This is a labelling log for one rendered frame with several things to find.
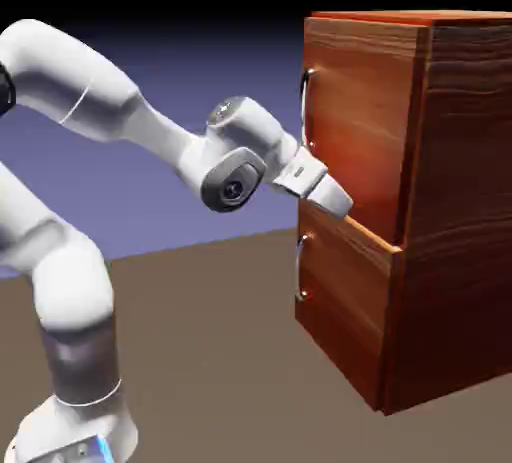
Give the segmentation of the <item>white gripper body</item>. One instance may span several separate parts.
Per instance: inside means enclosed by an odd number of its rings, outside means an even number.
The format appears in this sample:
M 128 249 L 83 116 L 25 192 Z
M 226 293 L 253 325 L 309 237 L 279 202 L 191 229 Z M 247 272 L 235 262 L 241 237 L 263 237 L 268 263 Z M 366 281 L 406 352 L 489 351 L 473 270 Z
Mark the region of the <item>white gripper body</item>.
M 328 173 L 313 187 L 306 200 L 337 218 L 344 218 L 353 207 L 350 195 Z

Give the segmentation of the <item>tall wooden cabinet door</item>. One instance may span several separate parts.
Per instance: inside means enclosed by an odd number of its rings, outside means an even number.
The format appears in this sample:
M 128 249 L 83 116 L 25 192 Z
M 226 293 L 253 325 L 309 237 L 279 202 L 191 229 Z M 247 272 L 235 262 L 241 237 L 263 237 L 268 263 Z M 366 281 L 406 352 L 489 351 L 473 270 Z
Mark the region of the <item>tall wooden cabinet door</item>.
M 312 17 L 304 23 L 306 137 L 354 201 L 352 218 L 404 239 L 425 26 Z

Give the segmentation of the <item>short wooden cabinet door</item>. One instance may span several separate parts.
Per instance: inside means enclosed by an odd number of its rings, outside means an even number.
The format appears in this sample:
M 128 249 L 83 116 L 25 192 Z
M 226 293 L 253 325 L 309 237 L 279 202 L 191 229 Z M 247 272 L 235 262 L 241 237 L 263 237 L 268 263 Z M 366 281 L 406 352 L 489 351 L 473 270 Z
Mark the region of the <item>short wooden cabinet door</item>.
M 301 258 L 304 302 L 295 318 L 370 408 L 382 408 L 386 329 L 392 282 L 404 250 L 350 217 L 338 219 L 304 200 L 298 237 L 310 233 Z

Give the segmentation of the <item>reddish wooden cabinet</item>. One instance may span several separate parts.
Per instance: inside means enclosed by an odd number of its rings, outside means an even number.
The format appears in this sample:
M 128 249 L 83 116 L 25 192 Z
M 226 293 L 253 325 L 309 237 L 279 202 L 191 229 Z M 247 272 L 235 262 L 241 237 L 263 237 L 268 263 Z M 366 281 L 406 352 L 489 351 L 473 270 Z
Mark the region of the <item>reddish wooden cabinet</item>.
M 312 17 L 430 31 L 378 411 L 512 373 L 512 12 Z

